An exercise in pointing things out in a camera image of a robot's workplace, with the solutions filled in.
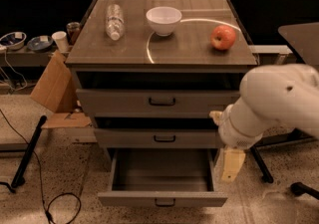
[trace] white bowl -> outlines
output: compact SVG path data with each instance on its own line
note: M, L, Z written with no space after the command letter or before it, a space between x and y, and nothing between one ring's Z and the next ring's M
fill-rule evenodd
M172 7L158 6L147 12L147 19L150 27L159 36L164 37L173 32L181 20L181 13Z
M0 45L9 50L19 50L24 46L27 35L23 32L12 32L0 38Z

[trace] drawer handle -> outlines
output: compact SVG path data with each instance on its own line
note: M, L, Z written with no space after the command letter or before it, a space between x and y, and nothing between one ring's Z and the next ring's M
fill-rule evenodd
M151 106L157 106L157 107L171 107L176 104L176 99L172 98L170 102L159 102L155 101L152 98L149 98L149 104Z
M173 207L175 206L175 199L170 199L169 201L167 199L163 199L162 202L160 202L159 199L156 198L156 206L157 207Z
M158 136L154 135L153 136L154 141L156 142L175 142L176 141L176 136Z

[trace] brown cardboard flap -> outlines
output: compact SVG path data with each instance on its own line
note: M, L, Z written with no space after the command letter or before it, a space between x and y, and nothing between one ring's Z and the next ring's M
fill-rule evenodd
M31 99L52 112L72 112L77 106L75 86L65 60L56 51L31 93Z
M61 112L53 113L42 128L89 127L90 125L90 118L82 112Z

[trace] black cable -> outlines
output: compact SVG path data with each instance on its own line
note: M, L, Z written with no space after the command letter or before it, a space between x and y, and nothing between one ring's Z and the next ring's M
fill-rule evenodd
M7 118L6 115L2 112L1 109L0 109L0 112L1 112L2 116L4 117L4 119L6 120L6 122L8 123L8 125L26 142L26 144L29 144L29 141L11 125L10 121L8 120L8 118ZM80 199L77 195L75 195L74 193L72 193L72 192L66 192L66 193L62 193L62 194L56 196L55 198L53 198L53 199L49 202L48 207L46 207L46 203L45 203L45 200L44 200L44 190L43 190L43 179L42 179L42 167L41 167L41 162L40 162L40 158L39 158L39 156L37 155L37 153L36 153L35 151L33 151L33 153L34 153L34 155L36 156L37 161L38 161L38 164L39 164L39 178L40 178L40 190L41 190L42 206L43 206L43 210L44 210L44 212L45 212L45 214L46 214L46 217L47 217L47 219L48 219L48 223L49 223L49 224L51 224L51 223L56 224L56 223L54 222L54 220L53 220L53 217L52 217L51 213L50 213L50 206L51 206L51 204L52 204L55 200L57 200L59 197L66 196L66 195L74 196L74 197L77 199L77 201L79 202L79 208L78 208L77 212L75 213L75 215L73 216L73 218L72 218L70 221L66 222L65 224L70 224L70 223L72 223L72 222L78 217L78 215L79 215L79 213L80 213L80 211L81 211L81 206L82 206L82 204L81 204L81 199Z

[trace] cabinet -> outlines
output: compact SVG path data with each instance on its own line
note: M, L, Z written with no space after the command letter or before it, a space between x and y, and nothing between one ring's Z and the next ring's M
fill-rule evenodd
M126 35L117 42L104 32L112 2L125 11ZM182 12L169 37L147 24L158 5ZM237 29L227 52L209 46L220 23ZM98 0L66 64L110 162L103 204L223 205L213 182L223 144L208 115L238 99L242 76L256 66L226 0Z

